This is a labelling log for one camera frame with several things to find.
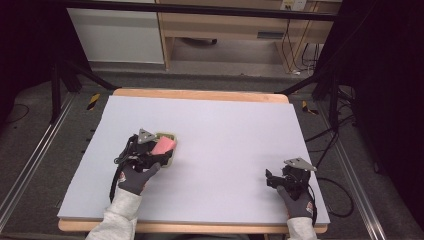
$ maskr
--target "metal bracket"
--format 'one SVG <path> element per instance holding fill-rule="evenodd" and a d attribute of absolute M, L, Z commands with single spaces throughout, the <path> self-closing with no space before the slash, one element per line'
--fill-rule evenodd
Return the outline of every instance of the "metal bracket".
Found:
<path fill-rule="evenodd" d="M 138 133 L 138 140 L 137 143 L 138 144 L 142 144 L 145 142 L 150 142 L 156 139 L 156 135 L 153 133 L 149 133 L 148 131 L 144 130 L 144 129 L 140 129 L 139 133 Z"/>

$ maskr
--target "white sleeve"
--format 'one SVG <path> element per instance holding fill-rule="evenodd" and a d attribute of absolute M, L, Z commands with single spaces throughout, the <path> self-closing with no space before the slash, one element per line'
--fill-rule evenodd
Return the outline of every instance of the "white sleeve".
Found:
<path fill-rule="evenodd" d="M 289 240 L 316 240 L 317 235 L 312 227 L 312 219 L 308 217 L 292 218 L 287 221 Z"/>
<path fill-rule="evenodd" d="M 86 240 L 133 240 L 140 203 L 141 196 L 117 188 L 103 221 L 90 231 Z"/>

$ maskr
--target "hand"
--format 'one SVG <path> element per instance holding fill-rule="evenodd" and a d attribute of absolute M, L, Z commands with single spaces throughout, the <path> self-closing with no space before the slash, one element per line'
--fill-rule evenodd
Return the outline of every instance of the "hand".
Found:
<path fill-rule="evenodd" d="M 137 172 L 132 166 L 126 165 L 118 179 L 118 187 L 128 192 L 140 195 L 147 181 L 160 169 L 160 164 L 155 163 L 145 172 Z"/>
<path fill-rule="evenodd" d="M 283 198 L 290 218 L 313 216 L 313 204 L 308 192 L 304 191 L 299 199 L 293 200 L 283 186 L 277 187 L 278 194 Z"/>

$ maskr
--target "metal rail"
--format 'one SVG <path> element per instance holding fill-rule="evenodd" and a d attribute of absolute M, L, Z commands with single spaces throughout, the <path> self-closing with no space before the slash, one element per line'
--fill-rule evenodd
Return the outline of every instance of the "metal rail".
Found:
<path fill-rule="evenodd" d="M 325 112 L 325 108 L 324 106 L 322 106 L 321 102 L 318 102 L 317 106 L 320 112 Z M 330 123 L 328 119 L 324 115 L 322 116 L 325 125 L 330 128 Z M 355 200 L 355 203 L 358 207 L 358 210 L 362 216 L 362 219 L 365 223 L 365 227 L 367 228 L 371 239 L 387 239 L 383 228 L 381 227 L 380 221 L 378 220 L 377 215 L 374 212 L 374 208 L 372 207 L 372 204 L 369 201 L 368 196 L 365 193 L 365 190 L 362 187 L 362 184 L 359 181 L 359 178 L 356 175 L 352 164 L 350 163 L 349 157 L 346 154 L 343 144 L 340 141 L 337 141 L 335 144 L 335 149 L 336 154 L 339 155 L 339 163 L 346 177 L 346 181 L 352 191 L 353 199 Z"/>
<path fill-rule="evenodd" d="M 336 21 L 344 19 L 332 13 L 314 13 L 283 11 L 270 9 L 215 7 L 180 4 L 155 4 L 134 2 L 111 2 L 111 1 L 87 1 L 87 0 L 39 0 L 49 5 L 59 5 L 66 8 L 116 10 L 133 12 L 161 12 L 161 13 L 185 13 L 202 15 L 221 15 L 258 18 L 280 18 L 316 21 Z"/>
<path fill-rule="evenodd" d="M 6 226 L 6 223 L 12 215 L 16 205 L 18 204 L 19 199 L 24 193 L 26 187 L 31 181 L 32 176 L 40 165 L 41 160 L 49 149 L 50 144 L 59 131 L 60 126 L 62 125 L 69 112 L 75 95 L 76 93 L 68 93 L 68 96 L 66 97 L 62 106 L 62 113 L 54 123 L 49 125 L 37 147 L 32 152 L 31 157 L 28 159 L 25 167 L 19 174 L 19 177 L 16 179 L 6 198 L 0 205 L 0 232 L 2 232 L 3 228 Z"/>

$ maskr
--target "white cabinet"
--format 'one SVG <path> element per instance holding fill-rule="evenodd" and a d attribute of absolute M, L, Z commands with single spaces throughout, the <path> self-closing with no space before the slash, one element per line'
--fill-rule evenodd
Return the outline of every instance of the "white cabinet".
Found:
<path fill-rule="evenodd" d="M 164 64 L 156 13 L 91 9 L 68 12 L 90 62 Z"/>

